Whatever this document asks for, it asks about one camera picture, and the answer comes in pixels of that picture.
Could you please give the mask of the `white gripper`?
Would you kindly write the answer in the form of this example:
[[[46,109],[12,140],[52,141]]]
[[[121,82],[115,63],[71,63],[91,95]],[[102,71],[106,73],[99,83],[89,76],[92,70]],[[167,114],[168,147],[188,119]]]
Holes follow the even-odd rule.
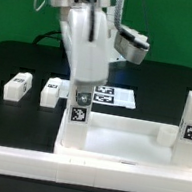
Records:
[[[109,75],[110,58],[108,24],[100,9],[95,12],[95,32],[89,41],[90,8],[72,8],[65,22],[61,22],[63,43],[67,52],[72,81],[103,85]],[[80,85],[76,91],[76,102],[80,106],[91,105],[94,87]]]

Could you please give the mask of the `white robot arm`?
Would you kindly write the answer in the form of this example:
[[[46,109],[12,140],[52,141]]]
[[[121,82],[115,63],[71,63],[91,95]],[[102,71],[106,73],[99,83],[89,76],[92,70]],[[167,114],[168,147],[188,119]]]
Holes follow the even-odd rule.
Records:
[[[60,10],[63,45],[70,64],[68,101],[92,105],[94,88],[107,82],[111,50],[140,64],[150,49],[148,39],[121,24],[123,0],[49,0]]]

